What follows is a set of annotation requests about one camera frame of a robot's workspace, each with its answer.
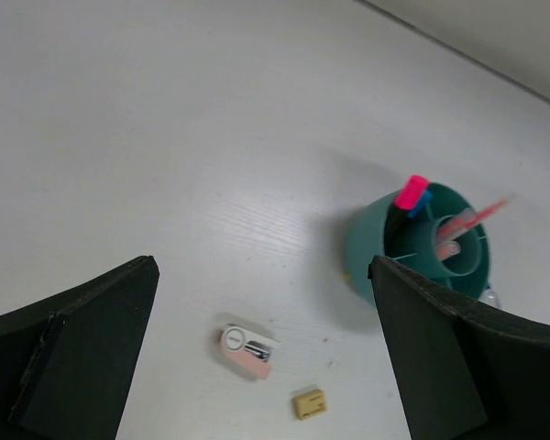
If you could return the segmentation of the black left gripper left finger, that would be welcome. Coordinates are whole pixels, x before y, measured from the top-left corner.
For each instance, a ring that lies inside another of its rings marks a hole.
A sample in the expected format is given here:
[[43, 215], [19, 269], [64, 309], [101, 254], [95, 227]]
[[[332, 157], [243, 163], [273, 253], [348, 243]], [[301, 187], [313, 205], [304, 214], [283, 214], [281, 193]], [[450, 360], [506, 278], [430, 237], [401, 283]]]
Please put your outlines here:
[[158, 288], [140, 256], [0, 315], [0, 439], [114, 439]]

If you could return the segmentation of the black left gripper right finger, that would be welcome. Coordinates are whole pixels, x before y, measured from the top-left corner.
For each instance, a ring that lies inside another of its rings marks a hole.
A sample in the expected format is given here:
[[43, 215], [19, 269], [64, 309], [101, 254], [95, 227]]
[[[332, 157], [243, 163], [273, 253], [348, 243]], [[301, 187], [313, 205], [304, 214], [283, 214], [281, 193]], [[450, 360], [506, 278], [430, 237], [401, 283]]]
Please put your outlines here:
[[550, 325], [391, 258], [368, 276], [411, 438], [550, 439]]

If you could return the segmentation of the clear blue-capped spray bottle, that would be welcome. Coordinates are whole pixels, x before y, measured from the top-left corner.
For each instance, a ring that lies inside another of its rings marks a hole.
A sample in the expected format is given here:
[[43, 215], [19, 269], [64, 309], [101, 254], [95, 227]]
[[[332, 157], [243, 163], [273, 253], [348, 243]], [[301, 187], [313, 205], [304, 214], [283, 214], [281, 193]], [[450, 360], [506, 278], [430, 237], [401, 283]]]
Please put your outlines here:
[[501, 301], [498, 294], [493, 290], [490, 284], [488, 284], [483, 293], [478, 298], [482, 303], [485, 303], [491, 307], [501, 309]]

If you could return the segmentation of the red translucent pen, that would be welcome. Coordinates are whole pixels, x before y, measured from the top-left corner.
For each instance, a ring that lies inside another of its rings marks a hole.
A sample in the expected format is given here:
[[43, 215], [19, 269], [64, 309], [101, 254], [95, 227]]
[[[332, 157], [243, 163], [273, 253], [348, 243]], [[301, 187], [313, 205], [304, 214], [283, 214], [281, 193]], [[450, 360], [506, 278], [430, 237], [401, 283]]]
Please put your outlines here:
[[482, 210], [479, 210], [477, 212], [472, 209], [475, 212], [475, 217], [468, 224], [469, 230], [476, 227], [476, 226], [478, 226], [480, 223], [485, 221], [487, 218], [489, 218], [492, 215], [499, 212], [499, 210], [501, 210], [503, 207], [508, 205], [511, 201], [512, 201], [511, 197], [504, 197], [504, 198], [500, 199], [499, 201], [497, 201], [496, 203], [492, 203], [491, 205], [489, 205], [489, 206], [487, 206], [487, 207], [485, 207]]

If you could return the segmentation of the yellow eraser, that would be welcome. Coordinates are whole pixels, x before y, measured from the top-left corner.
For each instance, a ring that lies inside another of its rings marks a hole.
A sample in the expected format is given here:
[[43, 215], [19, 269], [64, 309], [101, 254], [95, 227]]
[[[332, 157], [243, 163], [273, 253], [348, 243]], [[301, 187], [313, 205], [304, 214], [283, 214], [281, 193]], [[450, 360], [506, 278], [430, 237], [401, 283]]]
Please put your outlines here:
[[327, 411], [325, 392], [311, 389], [292, 398], [296, 417], [303, 421]]

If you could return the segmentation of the blue capped black highlighter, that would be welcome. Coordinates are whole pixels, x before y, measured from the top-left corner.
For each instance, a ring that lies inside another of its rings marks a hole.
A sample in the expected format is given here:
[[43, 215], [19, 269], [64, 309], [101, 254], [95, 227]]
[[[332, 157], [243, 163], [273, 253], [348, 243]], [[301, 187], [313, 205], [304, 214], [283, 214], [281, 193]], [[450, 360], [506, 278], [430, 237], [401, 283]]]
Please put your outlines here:
[[426, 190], [421, 197], [419, 198], [417, 204], [414, 206], [414, 208], [408, 213], [409, 218], [415, 218], [419, 213], [421, 213], [425, 207], [429, 204], [429, 202], [432, 200], [433, 195], [430, 191]]

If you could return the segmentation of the pink white mini stapler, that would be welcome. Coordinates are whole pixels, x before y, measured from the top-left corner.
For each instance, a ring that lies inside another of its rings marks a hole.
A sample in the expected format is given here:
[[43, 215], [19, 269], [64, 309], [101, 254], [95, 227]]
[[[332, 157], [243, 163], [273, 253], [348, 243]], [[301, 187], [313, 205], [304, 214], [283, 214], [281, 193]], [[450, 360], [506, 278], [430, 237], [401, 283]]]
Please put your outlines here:
[[222, 327], [219, 342], [222, 354], [258, 380], [272, 372], [270, 359], [280, 342], [237, 324]]

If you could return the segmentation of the pink capped black highlighter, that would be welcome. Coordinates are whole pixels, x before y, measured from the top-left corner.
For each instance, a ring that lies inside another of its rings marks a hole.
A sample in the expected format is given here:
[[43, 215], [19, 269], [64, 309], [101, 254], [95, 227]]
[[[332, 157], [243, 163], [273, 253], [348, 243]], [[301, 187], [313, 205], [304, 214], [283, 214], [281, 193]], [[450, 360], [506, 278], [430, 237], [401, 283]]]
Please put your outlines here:
[[423, 198], [430, 181], [420, 175], [412, 175], [390, 204], [384, 226], [384, 238], [390, 242], [409, 219], [410, 212]]

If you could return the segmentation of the brown translucent pen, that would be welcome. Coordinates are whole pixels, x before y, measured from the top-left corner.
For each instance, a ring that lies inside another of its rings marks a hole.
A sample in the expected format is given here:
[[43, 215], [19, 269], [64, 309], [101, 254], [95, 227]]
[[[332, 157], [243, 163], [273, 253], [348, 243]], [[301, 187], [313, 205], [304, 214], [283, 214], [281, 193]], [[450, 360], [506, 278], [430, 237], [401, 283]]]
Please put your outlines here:
[[458, 255], [460, 251], [461, 246], [459, 245], [459, 243], [455, 240], [451, 240], [443, 241], [442, 243], [438, 244], [435, 249], [435, 254], [440, 261], [444, 261]]

